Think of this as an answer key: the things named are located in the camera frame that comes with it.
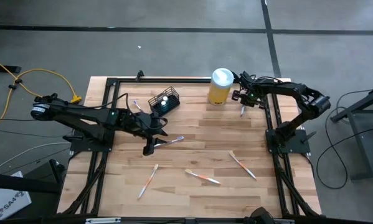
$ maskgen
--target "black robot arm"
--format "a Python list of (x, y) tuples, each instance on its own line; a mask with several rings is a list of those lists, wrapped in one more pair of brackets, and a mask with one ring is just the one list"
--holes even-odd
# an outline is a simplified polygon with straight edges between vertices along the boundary
[(89, 142), (104, 145), (110, 142), (111, 132), (124, 131), (134, 136), (147, 140), (143, 148), (143, 155), (148, 156), (154, 152), (154, 145), (165, 141), (153, 138), (160, 134), (167, 136), (161, 129), (162, 124), (157, 114), (143, 112), (132, 113), (129, 108), (100, 108), (73, 105), (57, 98), (57, 94), (51, 96), (36, 97), (31, 116), (40, 121), (57, 121), (70, 128), (80, 131)]
[(296, 100), (301, 113), (275, 129), (274, 140), (281, 146), (294, 136), (296, 128), (305, 121), (317, 118), (330, 108), (328, 96), (304, 84), (274, 82), (273, 78), (252, 78), (247, 72), (240, 74), (240, 77), (234, 73), (234, 78), (240, 84), (240, 90), (233, 92), (232, 99), (237, 101), (240, 98), (243, 105), (264, 108), (266, 95), (270, 93), (292, 96)]

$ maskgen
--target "yellow container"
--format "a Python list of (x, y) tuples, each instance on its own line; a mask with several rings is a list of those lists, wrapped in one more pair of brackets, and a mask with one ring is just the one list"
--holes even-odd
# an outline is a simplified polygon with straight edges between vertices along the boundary
[(218, 68), (212, 73), (209, 90), (209, 102), (212, 105), (222, 105), (226, 102), (230, 87), (234, 82), (233, 73), (226, 68)]

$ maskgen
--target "butcher block tabletop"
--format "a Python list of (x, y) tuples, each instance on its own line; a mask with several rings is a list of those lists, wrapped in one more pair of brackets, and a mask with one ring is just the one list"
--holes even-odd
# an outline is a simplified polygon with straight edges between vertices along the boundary
[[(106, 78), (91, 77), (85, 106), (102, 103)], [(223, 106), (207, 102), (209, 84), (206, 83), (122, 83), (119, 95), (129, 93), (132, 111), (138, 112), (132, 103), (137, 100), (140, 107), (150, 113), (148, 100), (169, 86), (179, 93), (181, 104), (164, 116), (169, 122), (163, 129), (169, 136), (157, 137), (173, 140), (184, 136), (184, 140), (143, 156), (146, 140), (117, 131), (113, 150), (108, 156), (99, 216), (242, 218), (250, 216), (256, 208), (264, 207), (274, 217), (281, 217), (273, 160), (265, 142), (267, 122), (264, 111), (246, 108), (240, 117), (242, 105), (230, 99), (238, 85), (233, 86)], [(110, 94), (109, 99), (112, 99), (113, 91)], [(278, 101), (283, 121), (298, 115), (293, 98), (279, 95)], [(125, 98), (118, 100), (117, 107), (126, 107)], [(229, 151), (234, 152), (257, 180), (229, 156)], [(81, 152), (70, 161), (58, 212), (68, 208), (83, 189), (91, 154)], [(290, 162), (296, 188), (311, 208), (321, 213), (307, 160), (299, 154), (290, 154)], [(159, 168), (138, 200), (155, 164)], [(185, 169), (221, 184), (194, 177), (185, 173)], [(287, 189), (285, 194), (291, 211)]]

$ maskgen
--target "gray floor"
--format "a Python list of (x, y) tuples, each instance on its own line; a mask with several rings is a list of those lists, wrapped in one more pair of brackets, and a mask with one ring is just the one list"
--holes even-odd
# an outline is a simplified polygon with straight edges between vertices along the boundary
[[(373, 0), (274, 0), (267, 1), (274, 29), (373, 30)], [(122, 27), (213, 27), (265, 28), (259, 0), (0, 0), (0, 23), (60, 26)], [(282, 77), (321, 90), (337, 99), (349, 91), (373, 88), (373, 36), (275, 35)], [(85, 96), (92, 75), (208, 76), (219, 67), (236, 72), (273, 75), (266, 34), (132, 33), (132, 32), (42, 32), (0, 31), (0, 62), (22, 70), (46, 68), (65, 75), (79, 95)], [(32, 73), (26, 85), (42, 95), (53, 92), (70, 99), (62, 80), (49, 74)], [(0, 115), (7, 97), (10, 75), (0, 73)], [(363, 94), (345, 97), (343, 106)], [(15, 91), (6, 118), (28, 119), (33, 97)], [(314, 165), (329, 146), (322, 117), (307, 122), (317, 131), (311, 140)], [(69, 128), (54, 122), (3, 121), (0, 129), (59, 136)], [(329, 124), (335, 142), (352, 133), (345, 124)], [(39, 144), (63, 142), (60, 138), (37, 138), (0, 133), (0, 163)], [(46, 147), (25, 154), (0, 173), (65, 149)], [(337, 147), (350, 174), (363, 170), (351, 139)], [(63, 164), (67, 151), (55, 155)], [(20, 170), (29, 172), (38, 165)], [(321, 161), (320, 174), (329, 185), (339, 185), (343, 168), (329, 152)], [(348, 181), (341, 190), (329, 190), (316, 182), (323, 214), (334, 218), (373, 222), (373, 179)]]

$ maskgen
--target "small wire basket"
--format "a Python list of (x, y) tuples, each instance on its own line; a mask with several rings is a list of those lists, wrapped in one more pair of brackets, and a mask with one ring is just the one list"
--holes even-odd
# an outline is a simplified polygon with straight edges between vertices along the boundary
[(157, 112), (159, 116), (165, 115), (180, 104), (179, 94), (172, 86), (149, 100), (151, 111)]

